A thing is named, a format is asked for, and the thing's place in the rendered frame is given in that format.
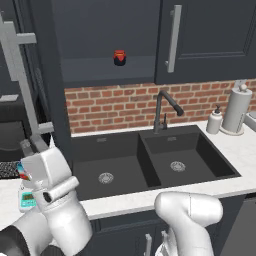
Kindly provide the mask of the black appliance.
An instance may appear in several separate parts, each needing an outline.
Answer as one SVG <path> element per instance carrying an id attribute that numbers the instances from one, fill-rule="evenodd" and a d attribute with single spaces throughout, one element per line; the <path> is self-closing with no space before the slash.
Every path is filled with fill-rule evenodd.
<path id="1" fill-rule="evenodd" d="M 20 142 L 31 135 L 21 96 L 16 101 L 0 102 L 0 162 L 19 161 L 23 157 Z"/>

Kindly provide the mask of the dark base cabinet door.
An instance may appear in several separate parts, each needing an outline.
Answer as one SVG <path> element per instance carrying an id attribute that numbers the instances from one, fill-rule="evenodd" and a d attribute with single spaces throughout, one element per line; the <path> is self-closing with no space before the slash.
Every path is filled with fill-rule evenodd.
<path id="1" fill-rule="evenodd" d="M 130 224 L 94 232 L 79 256 L 145 256 L 148 239 L 154 236 L 150 223 Z"/>

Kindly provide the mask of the dark wall cabinet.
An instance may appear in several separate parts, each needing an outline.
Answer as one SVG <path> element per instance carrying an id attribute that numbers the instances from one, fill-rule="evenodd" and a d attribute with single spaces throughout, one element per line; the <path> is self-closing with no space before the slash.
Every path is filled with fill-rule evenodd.
<path id="1" fill-rule="evenodd" d="M 160 0 L 52 0 L 66 86 L 154 80 Z M 115 50 L 126 52 L 116 66 Z"/>

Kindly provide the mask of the grey white appliance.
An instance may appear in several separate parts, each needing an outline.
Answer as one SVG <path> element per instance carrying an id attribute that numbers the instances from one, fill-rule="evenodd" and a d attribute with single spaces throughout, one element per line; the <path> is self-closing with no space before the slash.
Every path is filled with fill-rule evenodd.
<path id="1" fill-rule="evenodd" d="M 248 112 L 245 115 L 244 123 L 256 132 L 256 111 Z"/>

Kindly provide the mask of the open dark cabinet door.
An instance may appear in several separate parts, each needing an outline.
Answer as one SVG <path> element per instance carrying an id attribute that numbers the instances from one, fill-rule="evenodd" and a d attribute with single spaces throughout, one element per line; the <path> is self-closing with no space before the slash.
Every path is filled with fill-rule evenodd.
<path id="1" fill-rule="evenodd" d="M 20 46 L 25 72 L 38 123 L 51 122 L 51 136 L 67 161 L 72 160 L 72 144 L 60 54 L 54 28 L 52 0 L 0 0 L 4 21 L 12 21 L 17 33 L 34 33 L 36 44 Z M 7 68 L 0 43 L 0 82 L 16 85 Z"/>

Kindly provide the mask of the colourful boxed food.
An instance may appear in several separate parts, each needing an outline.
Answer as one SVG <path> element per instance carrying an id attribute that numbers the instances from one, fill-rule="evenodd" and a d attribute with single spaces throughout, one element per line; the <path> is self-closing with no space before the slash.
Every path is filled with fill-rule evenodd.
<path id="1" fill-rule="evenodd" d="M 21 162 L 17 163 L 17 171 L 19 173 L 19 177 L 23 180 L 27 180 L 30 181 L 31 180 L 31 176 L 29 173 L 27 173 L 22 165 Z"/>

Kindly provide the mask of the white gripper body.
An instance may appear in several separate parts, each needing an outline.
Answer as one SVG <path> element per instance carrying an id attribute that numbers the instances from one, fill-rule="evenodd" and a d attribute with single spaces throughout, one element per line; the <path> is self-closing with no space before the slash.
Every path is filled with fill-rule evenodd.
<path id="1" fill-rule="evenodd" d="M 53 188 L 68 179 L 70 167 L 57 147 L 25 157 L 21 160 L 28 180 L 23 181 L 27 188 Z"/>

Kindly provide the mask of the closed dark cabinet door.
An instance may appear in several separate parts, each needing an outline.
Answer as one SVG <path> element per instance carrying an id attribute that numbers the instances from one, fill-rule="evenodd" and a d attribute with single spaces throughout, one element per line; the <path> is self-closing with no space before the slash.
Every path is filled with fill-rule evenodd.
<path id="1" fill-rule="evenodd" d="M 182 6 L 175 69 L 167 72 L 172 14 Z M 155 82 L 256 78 L 256 0 L 161 0 Z"/>

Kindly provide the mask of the teal digital scale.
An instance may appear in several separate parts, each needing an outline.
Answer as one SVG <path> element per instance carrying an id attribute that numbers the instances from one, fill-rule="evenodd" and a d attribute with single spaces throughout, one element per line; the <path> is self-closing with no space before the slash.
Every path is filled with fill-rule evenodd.
<path id="1" fill-rule="evenodd" d="M 29 211 L 36 206 L 36 200 L 34 199 L 30 188 L 24 186 L 20 187 L 18 192 L 18 206 L 21 213 Z"/>

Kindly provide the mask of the black hob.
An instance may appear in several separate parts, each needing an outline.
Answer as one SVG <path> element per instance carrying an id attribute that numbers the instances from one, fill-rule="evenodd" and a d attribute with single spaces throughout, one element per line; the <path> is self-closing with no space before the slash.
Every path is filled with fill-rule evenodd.
<path id="1" fill-rule="evenodd" d="M 16 179 L 18 177 L 17 162 L 0 162 L 0 179 Z"/>

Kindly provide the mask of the dark grey dishwasher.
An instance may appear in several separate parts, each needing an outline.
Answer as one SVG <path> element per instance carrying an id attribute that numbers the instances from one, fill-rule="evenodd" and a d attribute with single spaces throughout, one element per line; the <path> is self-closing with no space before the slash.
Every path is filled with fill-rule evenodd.
<path id="1" fill-rule="evenodd" d="M 221 256 L 256 256 L 256 198 L 244 201 Z"/>

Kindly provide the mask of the black double sink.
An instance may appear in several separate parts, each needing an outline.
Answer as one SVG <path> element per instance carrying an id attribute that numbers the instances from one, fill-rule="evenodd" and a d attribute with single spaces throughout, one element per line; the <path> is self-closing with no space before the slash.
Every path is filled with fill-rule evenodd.
<path id="1" fill-rule="evenodd" d="M 72 146 L 81 201 L 239 176 L 196 125 L 75 137 Z"/>

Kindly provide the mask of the white soap dispenser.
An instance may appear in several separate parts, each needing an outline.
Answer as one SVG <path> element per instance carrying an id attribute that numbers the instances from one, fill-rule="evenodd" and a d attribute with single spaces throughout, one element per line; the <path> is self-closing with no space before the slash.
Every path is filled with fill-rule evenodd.
<path id="1" fill-rule="evenodd" d="M 222 113 L 220 111 L 220 106 L 217 105 L 216 109 L 208 117 L 208 122 L 206 126 L 206 131 L 209 134 L 217 134 L 222 122 Z"/>

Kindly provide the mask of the white paper towel roll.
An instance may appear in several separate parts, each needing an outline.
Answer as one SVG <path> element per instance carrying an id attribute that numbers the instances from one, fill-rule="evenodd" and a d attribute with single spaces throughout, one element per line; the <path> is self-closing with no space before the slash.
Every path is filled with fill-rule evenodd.
<path id="1" fill-rule="evenodd" d="M 247 113 L 252 91 L 246 84 L 239 85 L 231 90 L 228 105 L 220 130 L 232 136 L 239 136 L 244 133 L 243 123 Z"/>

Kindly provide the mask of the red and black jar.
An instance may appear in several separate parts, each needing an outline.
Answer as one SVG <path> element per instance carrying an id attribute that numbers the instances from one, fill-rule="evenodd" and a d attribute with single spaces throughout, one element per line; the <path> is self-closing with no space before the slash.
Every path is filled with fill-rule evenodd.
<path id="1" fill-rule="evenodd" d="M 116 66 L 124 66 L 126 64 L 126 52 L 124 50 L 115 50 L 113 60 Z"/>

